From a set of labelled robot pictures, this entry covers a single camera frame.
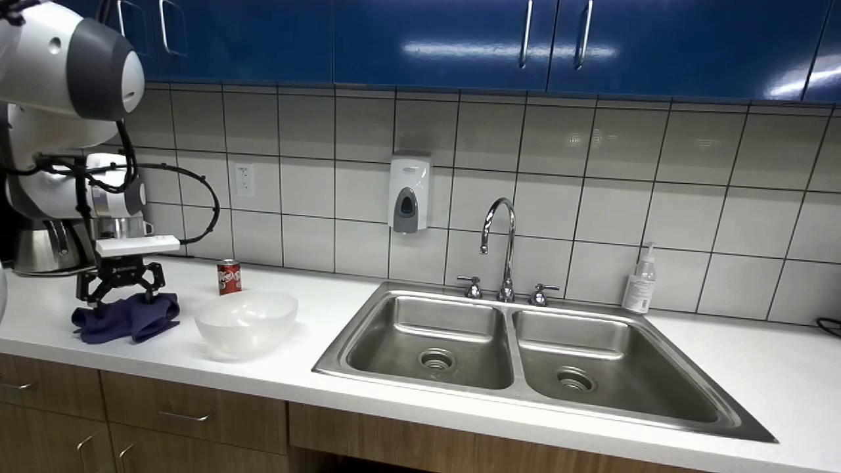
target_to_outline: electrical outlet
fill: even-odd
[[[235,195],[252,200],[258,195],[256,166],[236,162],[235,166]]]

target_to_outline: soap dispenser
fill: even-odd
[[[624,311],[650,312],[655,300],[657,267],[655,267],[655,244],[647,244],[629,273]]]
[[[429,174],[429,157],[392,157],[390,227],[398,235],[419,235],[429,227]]]

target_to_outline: faucet handle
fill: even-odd
[[[528,298],[528,305],[548,305],[544,291],[561,291],[561,287],[537,284],[534,295]]]
[[[482,295],[482,287],[478,287],[478,277],[471,277],[471,279],[457,279],[457,281],[469,281],[471,287],[466,290],[466,298],[471,298],[471,300],[482,300],[484,295]]]

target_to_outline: sink drain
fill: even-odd
[[[569,391],[591,391],[597,386],[578,366],[558,369],[558,380]]]
[[[450,370],[453,370],[454,358],[453,358],[450,349],[431,346],[431,349],[420,351],[419,363],[420,363],[420,369],[424,369],[427,374],[440,374],[440,375],[441,375],[441,374],[450,374]]]

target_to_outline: backsplash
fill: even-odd
[[[779,324],[841,311],[841,110],[357,90],[151,86],[130,131],[148,162],[219,190],[198,258],[498,291],[519,212],[516,290],[617,305],[645,242],[655,308]],[[390,156],[433,160],[431,228],[387,227]],[[206,190],[148,174],[159,231],[198,235]]]

